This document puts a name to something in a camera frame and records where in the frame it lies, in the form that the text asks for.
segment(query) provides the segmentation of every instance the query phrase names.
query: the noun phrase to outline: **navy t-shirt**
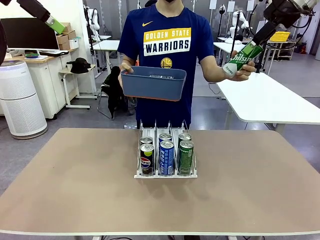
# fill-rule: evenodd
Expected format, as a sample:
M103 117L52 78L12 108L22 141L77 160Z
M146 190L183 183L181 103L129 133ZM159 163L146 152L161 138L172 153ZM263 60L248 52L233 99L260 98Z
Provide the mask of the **navy t-shirt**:
M143 126L180 127L191 123L197 57L199 61L214 54L209 22L184 8L179 16L165 17L155 4L131 11L125 21L118 52L136 60L140 66L186 71L180 101L139 98L136 120Z

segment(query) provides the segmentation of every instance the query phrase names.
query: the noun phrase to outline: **nike logo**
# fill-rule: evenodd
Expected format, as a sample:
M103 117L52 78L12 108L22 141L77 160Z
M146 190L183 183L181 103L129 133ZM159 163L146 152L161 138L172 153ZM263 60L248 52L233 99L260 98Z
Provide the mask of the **nike logo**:
M153 21L147 22L147 23L142 23L142 27L147 26L148 24L152 23Z

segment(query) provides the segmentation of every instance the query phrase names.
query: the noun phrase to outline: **green soda can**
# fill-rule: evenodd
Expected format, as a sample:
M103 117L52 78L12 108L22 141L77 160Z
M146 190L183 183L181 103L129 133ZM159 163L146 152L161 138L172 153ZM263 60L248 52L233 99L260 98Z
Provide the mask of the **green soda can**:
M233 78L236 75L236 72L239 71L243 65L250 62L262 51L263 48L260 45L257 45L254 41L251 41L228 63L226 63L222 69L230 78Z
M184 140L189 140L191 141L192 140L192 137L189 133L186 133L186 132L183 132L183 133L180 133L179 134L179 137L178 137L178 146L180 147L180 143Z
M190 140L180 142L178 165L178 173L180 175L190 175L194 146L194 143Z

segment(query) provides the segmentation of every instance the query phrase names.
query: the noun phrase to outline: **golden state warriors logo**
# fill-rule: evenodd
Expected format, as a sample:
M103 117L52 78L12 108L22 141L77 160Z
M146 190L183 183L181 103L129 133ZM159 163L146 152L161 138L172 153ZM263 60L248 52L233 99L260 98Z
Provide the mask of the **golden state warriors logo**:
M143 35L145 57L189 52L190 46L191 27L147 31Z
M165 57L161 60L161 67L163 69L170 69L172 67L172 60L168 57Z

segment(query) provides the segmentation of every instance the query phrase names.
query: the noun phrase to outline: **yellow bin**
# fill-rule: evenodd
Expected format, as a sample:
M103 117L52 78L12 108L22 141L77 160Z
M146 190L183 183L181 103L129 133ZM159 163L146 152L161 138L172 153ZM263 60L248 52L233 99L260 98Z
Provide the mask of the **yellow bin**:
M286 42L290 36L289 31L277 31L271 38L271 42Z

